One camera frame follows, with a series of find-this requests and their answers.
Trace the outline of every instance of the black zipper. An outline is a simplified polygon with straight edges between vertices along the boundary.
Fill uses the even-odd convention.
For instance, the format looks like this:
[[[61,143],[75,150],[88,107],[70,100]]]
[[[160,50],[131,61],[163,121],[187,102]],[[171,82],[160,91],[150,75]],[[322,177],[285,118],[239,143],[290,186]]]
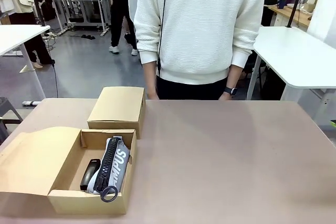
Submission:
[[[115,152],[117,151],[119,140],[120,139],[116,137],[111,138],[108,147],[106,149],[106,153],[104,155],[103,161],[101,162],[101,166],[97,174],[97,179],[93,187],[93,189],[98,193],[102,193],[104,189],[106,189],[109,186],[109,180],[112,172],[113,158]]]

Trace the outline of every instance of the wristwatch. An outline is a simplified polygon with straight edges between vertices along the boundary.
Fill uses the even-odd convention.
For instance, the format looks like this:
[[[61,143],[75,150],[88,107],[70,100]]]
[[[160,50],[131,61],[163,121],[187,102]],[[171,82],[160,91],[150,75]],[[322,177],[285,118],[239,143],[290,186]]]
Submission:
[[[236,88],[230,89],[230,88],[226,87],[226,88],[224,89],[224,92],[225,92],[225,93],[229,93],[230,95],[236,95],[237,90],[238,90],[238,89],[236,89]]]

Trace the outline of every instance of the table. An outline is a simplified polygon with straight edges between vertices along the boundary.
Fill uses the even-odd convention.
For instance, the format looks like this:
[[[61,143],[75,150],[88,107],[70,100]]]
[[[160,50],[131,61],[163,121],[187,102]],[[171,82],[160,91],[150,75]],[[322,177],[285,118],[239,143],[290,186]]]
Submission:
[[[298,102],[303,89],[312,90],[321,99],[313,116],[318,119],[336,91],[336,49],[294,27],[261,27],[254,47],[258,57],[247,100],[251,100],[263,60],[286,83],[282,100]]]
[[[283,9],[278,9],[277,6],[268,6],[268,8],[277,14],[274,26],[287,26],[290,15],[293,11],[292,8],[288,6],[285,6]],[[294,15],[292,26],[297,26],[298,24],[299,28],[301,28],[304,31],[307,31],[310,24],[310,20],[308,18],[310,17],[311,17],[310,15],[304,12],[300,12],[299,15],[299,11],[297,10]]]
[[[95,102],[45,99],[4,144],[87,128]],[[293,102],[147,101],[125,216],[57,216],[45,197],[1,195],[0,223],[334,223],[335,185],[333,145]]]
[[[39,98],[43,100],[46,96],[38,80],[35,69],[29,59],[24,42],[40,35],[50,29],[50,26],[39,25],[1,25],[0,26],[0,55],[20,46],[23,57],[26,60],[28,70],[35,83]]]
[[[57,16],[57,19],[58,19],[58,22],[59,22],[59,26],[61,28],[61,34],[66,32],[66,30],[63,28],[62,22],[60,20],[59,15],[58,15],[57,7],[56,7],[57,1],[63,2],[64,6],[65,6],[65,13],[64,13],[64,10],[63,10],[61,4],[58,5],[58,9],[61,11],[61,14],[66,19],[66,26],[68,26],[68,25],[70,25],[70,26],[75,26],[75,25],[79,25],[79,26],[100,26],[101,25],[102,28],[103,28],[103,33],[100,35],[101,37],[103,37],[107,33],[107,31],[109,30],[109,24],[108,24],[109,0],[52,0],[52,2],[53,2],[52,6],[54,7],[54,9],[56,11],[56,16]],[[70,8],[73,8],[73,5],[72,5],[71,1],[79,1],[80,2],[84,22],[77,23],[77,22],[71,22],[69,20],[70,11],[69,11],[69,8],[68,8],[67,1],[69,1]],[[85,8],[84,1],[97,1],[98,2],[101,23],[89,22],[87,14],[86,14],[86,8]]]

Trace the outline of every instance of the cardboard box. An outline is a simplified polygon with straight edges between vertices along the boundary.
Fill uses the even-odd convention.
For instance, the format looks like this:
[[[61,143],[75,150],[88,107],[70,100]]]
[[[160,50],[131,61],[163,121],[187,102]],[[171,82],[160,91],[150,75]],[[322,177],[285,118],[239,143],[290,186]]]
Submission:
[[[123,137],[131,150],[121,191],[105,203],[100,195],[80,191],[86,167],[102,159],[106,140]],[[126,214],[136,159],[135,130],[80,130],[54,127],[21,133],[0,153],[0,192],[48,197],[58,214]]]
[[[90,129],[136,129],[141,137],[145,115],[145,89],[106,87],[102,90],[89,118]]]

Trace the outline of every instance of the box flap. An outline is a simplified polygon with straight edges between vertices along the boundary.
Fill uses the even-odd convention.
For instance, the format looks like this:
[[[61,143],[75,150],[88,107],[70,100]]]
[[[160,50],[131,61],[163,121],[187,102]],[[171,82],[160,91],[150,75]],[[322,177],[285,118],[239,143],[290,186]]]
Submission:
[[[89,122],[137,122],[143,102],[144,88],[106,87],[94,106]]]
[[[0,191],[48,195],[80,129],[21,133],[0,153]]]

